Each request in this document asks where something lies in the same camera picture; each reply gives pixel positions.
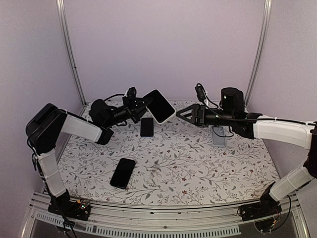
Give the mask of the left arm base with board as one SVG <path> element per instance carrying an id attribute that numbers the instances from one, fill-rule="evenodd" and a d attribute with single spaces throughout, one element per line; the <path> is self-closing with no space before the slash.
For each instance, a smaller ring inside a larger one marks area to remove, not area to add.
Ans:
<path id="1" fill-rule="evenodd" d="M 91 204 L 88 200 L 84 199 L 71 201 L 68 198 L 57 198 L 51 200 L 48 211 L 61 216 L 64 215 L 68 218 L 88 221 L 91 212 Z"/>

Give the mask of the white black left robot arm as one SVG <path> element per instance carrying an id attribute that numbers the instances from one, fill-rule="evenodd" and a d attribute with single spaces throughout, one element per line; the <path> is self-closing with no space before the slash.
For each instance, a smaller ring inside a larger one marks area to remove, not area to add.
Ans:
<path id="1" fill-rule="evenodd" d="M 106 145 L 113 136 L 111 127 L 129 119 L 139 122 L 152 99 L 125 96 L 122 101 L 123 105 L 116 108 L 102 99 L 95 100 L 90 107 L 90 120 L 48 103 L 28 122 L 27 145 L 33 151 L 34 167 L 41 173 L 49 193 L 57 198 L 54 206 L 61 214 L 70 215 L 74 208 L 73 203 L 63 196 L 67 189 L 55 156 L 59 135 L 66 133 Z"/>

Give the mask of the right arm base with board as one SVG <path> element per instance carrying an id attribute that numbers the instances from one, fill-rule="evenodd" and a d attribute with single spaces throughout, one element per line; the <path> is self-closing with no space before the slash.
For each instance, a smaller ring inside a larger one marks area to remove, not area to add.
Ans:
<path id="1" fill-rule="evenodd" d="M 255 221 L 255 228 L 261 233 L 270 233 L 274 230 L 282 208 L 279 202 L 259 201 L 239 206 L 237 215 L 242 221 Z"/>

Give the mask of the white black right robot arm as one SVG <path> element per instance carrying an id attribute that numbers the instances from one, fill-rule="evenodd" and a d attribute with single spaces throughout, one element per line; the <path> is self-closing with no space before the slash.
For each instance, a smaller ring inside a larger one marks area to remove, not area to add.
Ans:
<path id="1" fill-rule="evenodd" d="M 275 202 L 299 190 L 317 177 L 317 124 L 279 119 L 245 112 L 243 92 L 233 87 L 221 90 L 219 108 L 210 108 L 201 84 L 195 87 L 198 104 L 192 104 L 176 115 L 198 127 L 228 126 L 232 132 L 248 139 L 268 139 L 300 146 L 309 151 L 307 159 L 296 169 L 269 186 L 256 206 L 260 216 L 275 209 Z"/>

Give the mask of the light blue phone case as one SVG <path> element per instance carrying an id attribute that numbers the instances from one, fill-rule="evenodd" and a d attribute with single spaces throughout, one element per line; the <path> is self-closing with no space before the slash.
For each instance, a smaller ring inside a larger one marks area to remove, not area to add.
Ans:
<path id="1" fill-rule="evenodd" d="M 225 147 L 225 134 L 223 126 L 213 126 L 211 128 L 212 143 L 216 147 Z"/>

